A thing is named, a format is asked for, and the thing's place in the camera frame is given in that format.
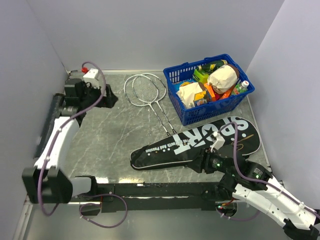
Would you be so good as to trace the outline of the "black racket bag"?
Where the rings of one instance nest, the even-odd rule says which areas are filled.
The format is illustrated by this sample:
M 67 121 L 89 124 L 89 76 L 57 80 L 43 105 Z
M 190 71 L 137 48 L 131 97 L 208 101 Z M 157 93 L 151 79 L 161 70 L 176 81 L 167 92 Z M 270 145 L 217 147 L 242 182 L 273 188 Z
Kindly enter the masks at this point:
M 239 116 L 228 116 L 136 149 L 130 154 L 130 165 L 137 171 L 187 165 L 194 160 L 200 149 L 211 148 L 216 141 L 212 137 L 213 133 L 230 122 L 237 123 L 237 150 L 243 156 L 257 152 L 261 146 L 261 137 L 253 123 Z

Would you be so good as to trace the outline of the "black shuttlecock tube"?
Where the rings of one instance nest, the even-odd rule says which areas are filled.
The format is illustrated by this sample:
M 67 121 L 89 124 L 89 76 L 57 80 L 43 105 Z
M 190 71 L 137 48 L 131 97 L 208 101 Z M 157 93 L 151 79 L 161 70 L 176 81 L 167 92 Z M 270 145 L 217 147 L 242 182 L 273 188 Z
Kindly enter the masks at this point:
M 41 131 L 40 140 L 35 150 L 35 154 L 34 154 L 35 159 L 41 156 L 50 139 L 50 136 L 54 129 L 55 119 L 59 115 L 59 111 L 60 111 L 59 109 L 64 102 L 64 97 L 65 97 L 64 94 L 56 93 L 52 98 L 52 101 L 48 110 L 48 114 Z

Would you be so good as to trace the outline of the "blue plastic basket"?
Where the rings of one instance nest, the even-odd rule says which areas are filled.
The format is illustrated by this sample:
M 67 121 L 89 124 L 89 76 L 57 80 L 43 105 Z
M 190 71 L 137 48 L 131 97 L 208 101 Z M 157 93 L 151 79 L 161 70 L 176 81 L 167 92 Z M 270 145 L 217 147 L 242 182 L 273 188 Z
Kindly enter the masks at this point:
M 234 65 L 239 70 L 239 81 L 249 81 L 248 76 L 242 68 L 227 53 L 206 57 L 194 62 L 185 62 L 180 65 L 167 67 L 163 70 L 167 82 L 168 97 L 183 126 L 194 124 L 212 117 L 216 117 L 233 111 L 244 98 L 255 91 L 254 85 L 250 82 L 246 92 L 232 95 L 228 98 L 209 102 L 193 108 L 186 108 L 177 95 L 177 89 L 174 85 L 179 82 L 185 82 L 193 78 L 194 70 L 198 65 L 208 64 L 216 60 L 226 60 L 229 64 Z

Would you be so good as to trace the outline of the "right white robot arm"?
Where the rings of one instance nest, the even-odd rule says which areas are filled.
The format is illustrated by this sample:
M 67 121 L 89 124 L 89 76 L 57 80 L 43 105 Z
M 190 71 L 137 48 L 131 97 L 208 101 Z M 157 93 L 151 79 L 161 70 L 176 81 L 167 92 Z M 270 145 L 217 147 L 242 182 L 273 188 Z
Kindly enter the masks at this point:
M 191 169 L 201 173 L 220 172 L 218 193 L 246 202 L 273 219 L 292 240 L 315 240 L 320 231 L 320 211 L 306 206 L 289 193 L 261 164 L 247 160 L 233 145 L 219 149 L 201 147 L 190 155 Z

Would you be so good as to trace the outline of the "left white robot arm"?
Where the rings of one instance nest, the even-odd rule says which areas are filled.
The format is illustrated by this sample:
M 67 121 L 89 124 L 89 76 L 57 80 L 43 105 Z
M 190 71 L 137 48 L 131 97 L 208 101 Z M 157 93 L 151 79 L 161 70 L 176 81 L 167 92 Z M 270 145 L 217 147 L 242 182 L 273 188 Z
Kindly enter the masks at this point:
M 44 204 L 67 204 L 75 196 L 82 195 L 87 201 L 93 201 L 99 195 L 94 176 L 69 178 L 62 166 L 86 116 L 83 110 L 94 102 L 97 102 L 98 108 L 111 109 L 118 98 L 109 84 L 105 87 L 105 93 L 101 94 L 100 89 L 93 88 L 89 82 L 79 78 L 67 80 L 64 90 L 64 93 L 53 96 L 35 152 L 34 166 L 22 172 L 22 181 L 33 204 L 38 204 L 38 196 L 41 196 Z

